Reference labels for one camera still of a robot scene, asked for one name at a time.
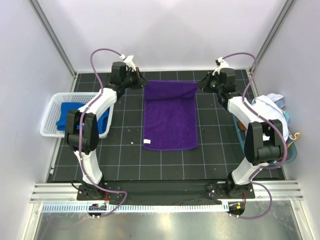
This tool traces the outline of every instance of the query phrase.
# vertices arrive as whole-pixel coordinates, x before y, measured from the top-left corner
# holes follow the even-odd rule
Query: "black grid mat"
[[[198,82],[207,71],[143,72],[146,80]],[[242,92],[248,83],[245,70],[236,70],[236,88]],[[105,82],[108,73],[100,73]],[[93,73],[79,74],[75,92],[97,92],[100,86]],[[143,89],[127,89],[114,105],[110,131],[96,150],[105,180],[187,180],[223,179],[243,160],[232,115],[223,109],[215,94],[196,93],[199,145],[191,150],[154,151],[142,146]],[[246,97],[254,97],[251,88]],[[48,182],[80,180],[78,160],[62,139],[53,174]],[[281,169],[263,170],[256,178],[283,179]]]

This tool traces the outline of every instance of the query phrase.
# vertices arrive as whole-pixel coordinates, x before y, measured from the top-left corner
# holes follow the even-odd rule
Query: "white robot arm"
[[[216,93],[218,102],[235,115],[247,129],[245,157],[238,168],[230,172],[227,177],[227,194],[230,197],[237,197],[248,188],[250,177],[257,169],[268,166],[283,156],[284,146],[273,128],[246,107],[250,105],[247,99],[243,99],[240,92],[236,91],[235,71],[229,68],[229,64],[221,57],[216,60],[216,64],[217,69],[209,71],[198,86],[205,93]],[[283,132],[279,119],[269,119],[264,114],[259,115],[271,121],[281,133]]]
[[[96,148],[98,146],[99,134],[97,121],[102,114],[110,108],[108,121],[112,119],[114,104],[124,94],[126,88],[139,89],[147,85],[147,81],[141,76],[139,68],[133,63],[133,55],[128,57],[123,54],[120,58],[123,62],[114,62],[111,68],[110,80],[103,88],[100,89],[96,95],[101,95],[98,100],[94,101],[96,96],[86,105],[80,107],[78,110],[70,110],[67,115],[65,139],[67,144],[71,147],[74,154],[79,156],[79,120],[80,115],[89,107],[84,117],[84,131],[82,135],[82,156],[83,165],[87,174],[95,184],[103,182],[103,174],[98,165]],[[83,174],[82,180],[91,185],[87,176]]]

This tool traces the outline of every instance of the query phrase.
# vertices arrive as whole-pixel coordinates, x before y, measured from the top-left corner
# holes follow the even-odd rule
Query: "white plastic basket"
[[[97,92],[61,92],[56,93],[51,97],[51,100],[46,108],[46,112],[41,122],[40,133],[45,137],[64,138],[65,131],[57,129],[57,121],[61,116],[62,103],[88,103]],[[104,133],[99,134],[100,139],[104,139],[110,129],[114,105],[110,107],[106,130]]]

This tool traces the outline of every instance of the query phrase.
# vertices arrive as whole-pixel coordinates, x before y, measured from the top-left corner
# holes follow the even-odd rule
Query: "blue towel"
[[[69,110],[74,109],[77,110],[81,107],[83,107],[84,103],[78,103],[78,102],[63,102],[61,104],[61,116],[59,121],[56,122],[57,129],[59,131],[65,131],[66,130],[66,122],[67,122],[67,114]],[[98,124],[98,132],[99,134],[103,134],[107,129],[107,123],[108,123],[108,116],[109,116],[109,108],[101,115],[99,118],[97,124]]]

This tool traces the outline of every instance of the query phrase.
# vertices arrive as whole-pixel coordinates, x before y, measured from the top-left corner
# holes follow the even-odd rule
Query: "folded purple towel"
[[[198,146],[197,83],[149,81],[144,89],[143,147],[187,150]]]

